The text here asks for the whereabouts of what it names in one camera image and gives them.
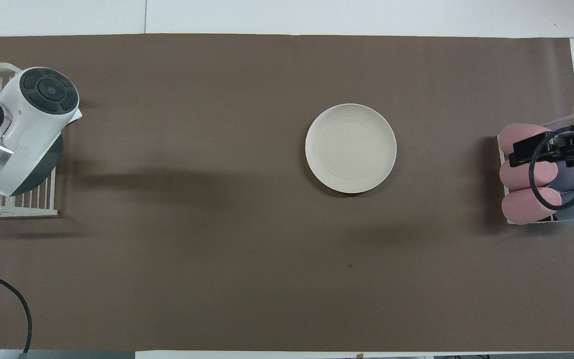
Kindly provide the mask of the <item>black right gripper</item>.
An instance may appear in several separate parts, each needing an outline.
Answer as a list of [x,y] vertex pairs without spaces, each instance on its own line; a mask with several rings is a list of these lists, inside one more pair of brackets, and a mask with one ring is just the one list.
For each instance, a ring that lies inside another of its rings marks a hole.
[[[544,131],[517,141],[513,145],[513,155],[509,155],[509,166],[517,168],[531,163],[536,146],[548,136],[551,131]],[[536,157],[537,162],[565,162],[567,167],[574,167],[574,129],[565,131],[549,139]]]

